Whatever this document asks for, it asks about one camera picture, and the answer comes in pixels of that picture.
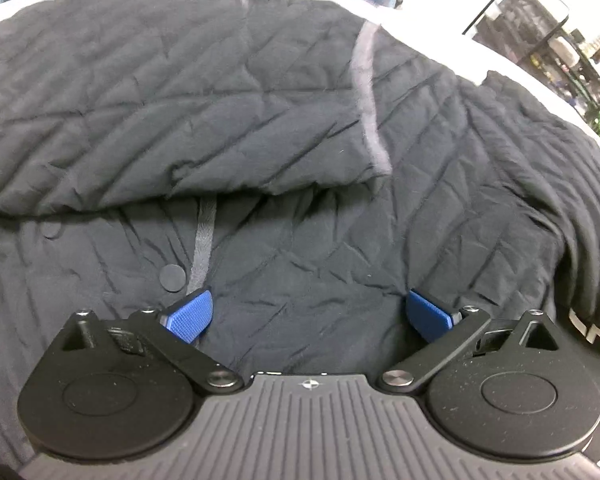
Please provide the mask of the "black quilted jacket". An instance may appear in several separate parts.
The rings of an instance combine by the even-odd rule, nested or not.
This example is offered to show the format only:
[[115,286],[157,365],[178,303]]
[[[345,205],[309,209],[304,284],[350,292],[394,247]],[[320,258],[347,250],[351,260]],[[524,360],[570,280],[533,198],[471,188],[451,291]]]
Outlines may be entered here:
[[600,148],[329,1],[53,0],[0,22],[0,467],[68,315],[209,286],[247,376],[381,374],[411,289],[600,328]]

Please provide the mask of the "black metal shelf rack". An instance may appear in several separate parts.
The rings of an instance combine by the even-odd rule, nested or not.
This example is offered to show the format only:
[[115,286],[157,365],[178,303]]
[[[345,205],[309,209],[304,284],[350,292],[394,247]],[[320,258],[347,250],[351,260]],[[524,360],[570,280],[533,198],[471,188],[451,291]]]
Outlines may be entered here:
[[504,56],[600,128],[600,22],[564,0],[488,0],[464,34]]

